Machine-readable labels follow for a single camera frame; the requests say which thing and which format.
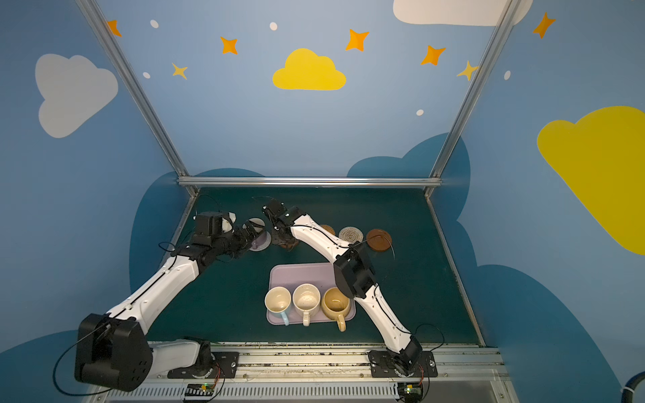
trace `pink serving tray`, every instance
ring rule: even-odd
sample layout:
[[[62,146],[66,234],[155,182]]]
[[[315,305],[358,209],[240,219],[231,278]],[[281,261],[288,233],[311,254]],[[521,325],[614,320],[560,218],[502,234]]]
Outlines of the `pink serving tray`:
[[[321,292],[321,299],[324,296],[325,291],[332,287],[336,287],[336,280],[333,277],[333,264],[332,263],[304,263],[304,264],[279,264],[276,267],[271,269],[271,274],[269,276],[269,290],[273,287],[285,287],[293,296],[293,292],[296,287],[300,284],[308,282],[318,287],[318,291]],[[354,318],[356,315],[356,303],[354,299],[350,301],[351,308],[350,312],[347,314],[345,321]],[[299,324],[303,322],[303,317],[298,315],[298,313],[293,308],[292,305],[289,308],[289,318],[290,324]],[[266,311],[266,320],[270,324],[284,325],[284,322],[281,318],[275,317],[269,314],[269,311]],[[311,323],[318,322],[334,322],[334,320],[329,319],[322,310],[316,313],[310,320]]]

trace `star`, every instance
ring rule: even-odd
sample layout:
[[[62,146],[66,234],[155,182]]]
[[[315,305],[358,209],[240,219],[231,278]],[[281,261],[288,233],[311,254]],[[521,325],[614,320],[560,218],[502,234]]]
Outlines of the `star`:
[[[179,68],[175,66],[175,63],[173,63],[172,65],[175,68],[175,72],[172,75],[180,75],[181,77],[184,77],[184,80],[187,80],[186,76],[184,75],[184,71],[186,71],[188,67]]]
[[[426,58],[421,62],[421,65],[432,63],[436,66],[437,63],[439,63],[439,56],[441,56],[445,49],[446,48],[434,49],[432,46],[428,46],[428,54],[426,55]]]
[[[544,17],[542,17],[542,22],[540,25],[537,26],[537,28],[533,31],[534,34],[540,34],[540,39],[544,37],[544,34],[546,34],[546,30],[549,29],[551,24],[555,22],[554,19],[550,19],[546,13],[544,13]]]
[[[356,32],[350,30],[350,42],[347,44],[347,48],[345,50],[349,49],[358,49],[362,52],[362,43],[367,37],[369,32],[363,32],[362,34],[357,34]]]
[[[227,39],[224,39],[223,37],[220,37],[222,39],[222,43],[224,44],[224,49],[222,50],[222,54],[225,53],[233,53],[237,55],[237,50],[235,50],[235,44],[237,42],[237,39],[231,39],[230,41]]]
[[[116,36],[121,36],[121,33],[117,29],[117,20],[114,21],[108,21],[108,26],[110,27],[110,31]]]
[[[468,77],[468,80],[470,81],[470,77],[473,75],[473,72],[478,68],[479,66],[475,66],[475,67],[471,66],[470,60],[466,61],[466,69],[463,72],[457,74],[457,77],[459,77],[460,75],[465,75],[466,77]]]

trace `robotic arm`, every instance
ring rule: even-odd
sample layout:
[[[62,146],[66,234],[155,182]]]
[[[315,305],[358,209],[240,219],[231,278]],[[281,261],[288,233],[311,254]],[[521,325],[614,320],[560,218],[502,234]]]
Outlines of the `robotic arm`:
[[[170,301],[218,256],[239,257],[264,232],[260,219],[234,223],[233,213],[198,215],[191,241],[178,246],[150,280],[108,313],[87,316],[79,326],[76,380],[132,391],[148,375],[175,368],[194,377],[208,376],[213,367],[208,341],[148,345],[145,335]]]
[[[402,377],[417,369],[421,344],[396,317],[385,301],[374,275],[365,243],[333,236],[298,207],[287,209],[272,199],[263,207],[272,224],[272,242],[293,248],[303,241],[333,263],[336,286],[358,302],[383,336],[395,369]]]

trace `yellow cloud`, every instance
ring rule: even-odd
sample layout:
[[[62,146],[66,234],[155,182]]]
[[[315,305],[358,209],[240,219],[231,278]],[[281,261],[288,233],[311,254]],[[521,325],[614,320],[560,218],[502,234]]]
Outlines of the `yellow cloud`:
[[[645,113],[598,109],[537,138],[546,162],[623,248],[645,255]]]
[[[309,49],[294,50],[273,74],[273,84],[283,90],[338,90],[346,81],[329,57]]]

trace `mug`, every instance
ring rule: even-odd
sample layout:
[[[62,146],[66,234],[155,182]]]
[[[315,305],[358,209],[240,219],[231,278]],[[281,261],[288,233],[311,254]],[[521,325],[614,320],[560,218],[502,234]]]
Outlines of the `mug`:
[[[313,284],[301,284],[293,292],[293,306],[303,317],[303,324],[309,326],[312,316],[321,308],[321,292]]]
[[[338,322],[338,329],[345,331],[345,317],[350,312],[352,305],[338,287],[328,289],[322,298],[322,311],[332,320]]]
[[[273,287],[264,296],[266,309],[276,317],[281,317],[285,326],[289,326],[287,312],[291,306],[291,293],[284,287]]]

